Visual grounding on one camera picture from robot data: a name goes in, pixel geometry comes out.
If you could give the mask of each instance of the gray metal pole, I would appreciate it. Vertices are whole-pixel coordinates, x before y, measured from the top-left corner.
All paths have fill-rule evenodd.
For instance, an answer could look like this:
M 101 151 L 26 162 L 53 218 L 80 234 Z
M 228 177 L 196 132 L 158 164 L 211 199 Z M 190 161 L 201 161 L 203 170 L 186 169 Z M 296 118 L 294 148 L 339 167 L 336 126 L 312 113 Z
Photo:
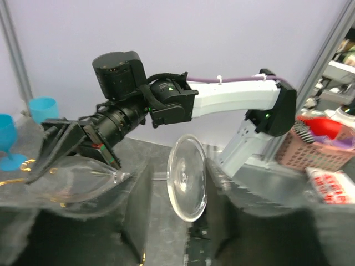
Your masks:
M 313 63 L 310 73 L 298 88 L 296 112 L 300 112 L 306 100 L 311 96 L 313 88 L 323 74 L 327 64 L 334 56 L 341 40 L 345 37 L 355 18 L 355 1 L 348 0 L 337 22 L 329 33 L 324 45 Z M 265 162 L 272 161 L 285 136 L 273 139 L 265 148 L 262 158 Z
M 33 94 L 6 0 L 0 0 L 0 21 L 13 70 L 19 85 L 19 92 L 27 104 L 33 98 Z

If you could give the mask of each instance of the red object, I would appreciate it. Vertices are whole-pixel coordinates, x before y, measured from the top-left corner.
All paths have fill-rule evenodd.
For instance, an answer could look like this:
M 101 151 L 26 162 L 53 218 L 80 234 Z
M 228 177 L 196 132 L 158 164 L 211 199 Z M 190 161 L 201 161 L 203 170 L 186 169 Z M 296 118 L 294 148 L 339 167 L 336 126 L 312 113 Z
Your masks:
M 325 175 L 325 179 L 327 180 L 328 183 L 334 183 L 334 177 L 331 175 Z
M 350 203 L 348 196 L 338 196 L 338 201 L 340 204 L 349 204 Z
M 336 195 L 343 195 L 343 194 L 344 194 L 344 191 L 343 191 L 343 190 L 337 190 L 337 191 L 334 191 L 334 194 L 336 194 Z
M 307 126 L 317 136 L 328 136 L 332 140 L 335 139 L 342 127 L 338 121 L 331 120 L 326 117 L 316 117 L 311 119 L 303 119 Z
M 332 203 L 333 202 L 333 196 L 331 194 L 328 194 L 326 195 L 323 200 L 326 202 L 326 203 Z
M 340 190 L 341 189 L 340 185 L 338 185 L 338 184 L 331 184 L 330 187 L 332 190 Z
M 328 189 L 327 189 L 326 186 L 320 186 L 318 189 L 319 189 L 319 192 L 321 194 L 327 194 L 328 193 Z
M 336 139 L 343 140 L 352 137 L 355 137 L 355 130 L 341 125 Z M 292 128 L 278 149 L 276 161 L 287 168 L 301 171 L 307 167 L 314 167 L 336 172 L 352 157 L 355 157 L 355 149 L 343 149 L 318 141 L 306 144 Z
M 101 143 L 101 144 L 92 144 L 91 146 L 92 146 L 92 148 L 99 149 L 102 146 L 104 146 L 104 144 L 103 143 Z
M 317 180 L 316 184 L 317 184 L 317 186 L 323 186 L 324 185 L 322 180 Z

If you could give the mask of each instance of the white wall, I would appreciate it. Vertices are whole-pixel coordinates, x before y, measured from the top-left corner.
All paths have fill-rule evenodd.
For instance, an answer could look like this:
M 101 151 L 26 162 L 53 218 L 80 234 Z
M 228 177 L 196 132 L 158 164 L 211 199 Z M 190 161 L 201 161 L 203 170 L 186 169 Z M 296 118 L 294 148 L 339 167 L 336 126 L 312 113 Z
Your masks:
M 88 115 L 104 100 L 92 60 L 136 50 L 147 75 L 254 75 L 270 68 L 298 87 L 346 0 L 12 0 L 18 39 L 35 96 L 58 100 L 69 119 Z M 243 111 L 191 123 L 150 122 L 131 136 L 171 145 L 190 132 L 224 146 Z
M 18 120 L 24 110 L 9 52 L 2 32 L 0 32 L 0 113 L 9 114 Z

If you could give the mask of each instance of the metal frame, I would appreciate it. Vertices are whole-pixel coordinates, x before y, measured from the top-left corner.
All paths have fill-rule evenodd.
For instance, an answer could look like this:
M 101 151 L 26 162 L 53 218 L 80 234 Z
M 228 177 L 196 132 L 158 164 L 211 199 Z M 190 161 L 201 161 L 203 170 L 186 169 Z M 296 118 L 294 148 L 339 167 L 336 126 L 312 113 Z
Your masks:
M 33 98 L 33 94 L 6 0 L 0 0 L 0 22 L 13 70 L 19 85 L 19 92 L 28 111 L 27 103 Z
M 317 92 L 318 92 L 318 89 L 314 88 L 311 96 L 316 95 Z M 338 103 L 338 104 L 350 104 L 353 100 L 351 97 L 349 97 L 349 95 L 333 93 L 328 90 L 323 91 L 319 98 L 321 100 L 331 101 L 333 103 Z
M 339 15 L 335 25 L 329 33 L 324 45 L 319 50 L 318 56 L 313 63 L 310 73 L 303 81 L 297 95 L 296 113 L 299 113 L 306 100 L 313 93 L 313 88 L 317 84 L 319 78 L 323 74 L 328 62 L 334 56 L 342 39 L 345 37 L 350 27 L 354 23 L 355 18 L 355 1 L 348 0 L 342 12 Z M 273 139 L 261 154 L 263 163 L 273 161 L 278 148 L 281 146 L 285 136 Z

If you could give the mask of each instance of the blue wine glass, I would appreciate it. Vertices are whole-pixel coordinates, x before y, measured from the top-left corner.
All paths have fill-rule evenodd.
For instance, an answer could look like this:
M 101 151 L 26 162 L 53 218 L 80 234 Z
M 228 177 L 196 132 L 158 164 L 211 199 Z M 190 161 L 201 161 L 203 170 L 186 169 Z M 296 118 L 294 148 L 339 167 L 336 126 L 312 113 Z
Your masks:
M 7 114 L 0 114 L 0 151 L 7 154 L 0 160 L 0 170 L 16 170 L 26 160 L 26 157 L 22 154 L 10 153 L 10 148 L 15 144 L 16 139 L 17 130 L 12 117 Z

